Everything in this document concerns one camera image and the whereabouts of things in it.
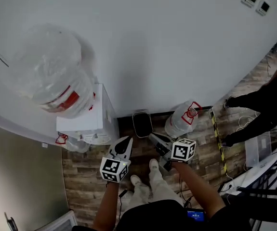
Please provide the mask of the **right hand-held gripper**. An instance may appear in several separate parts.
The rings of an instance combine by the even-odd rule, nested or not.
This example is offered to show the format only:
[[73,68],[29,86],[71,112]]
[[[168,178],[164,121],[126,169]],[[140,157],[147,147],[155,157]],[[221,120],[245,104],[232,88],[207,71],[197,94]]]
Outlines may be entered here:
[[149,139],[160,155],[159,165],[167,171],[171,170],[172,161],[188,163],[194,156],[196,141],[184,138],[173,142],[169,136],[154,132],[149,134]]

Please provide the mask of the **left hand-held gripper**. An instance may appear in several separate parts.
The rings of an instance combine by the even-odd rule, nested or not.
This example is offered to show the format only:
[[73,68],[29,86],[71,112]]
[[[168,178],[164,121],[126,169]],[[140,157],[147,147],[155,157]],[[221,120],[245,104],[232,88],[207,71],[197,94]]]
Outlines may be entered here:
[[110,145],[100,165],[100,174],[104,180],[120,183],[128,174],[132,143],[133,138],[125,136]]

